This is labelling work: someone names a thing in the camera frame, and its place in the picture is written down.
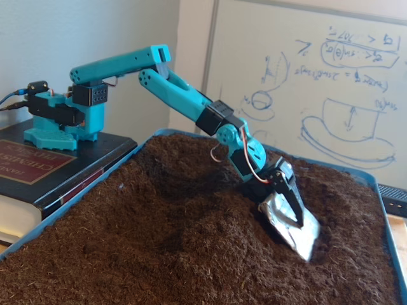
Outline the black teal gripper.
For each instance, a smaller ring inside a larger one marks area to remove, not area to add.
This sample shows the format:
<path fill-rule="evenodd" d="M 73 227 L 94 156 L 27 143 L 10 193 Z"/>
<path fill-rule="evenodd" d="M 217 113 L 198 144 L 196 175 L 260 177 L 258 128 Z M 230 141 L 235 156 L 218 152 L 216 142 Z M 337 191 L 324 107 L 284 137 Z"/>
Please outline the black teal gripper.
<path fill-rule="evenodd" d="M 258 210 L 294 252 L 310 261 L 321 227 L 304 209 L 292 165 L 276 155 L 266 162 L 258 177 L 266 182 L 252 177 L 241 185 L 241 194 L 250 200 L 264 200 Z"/>

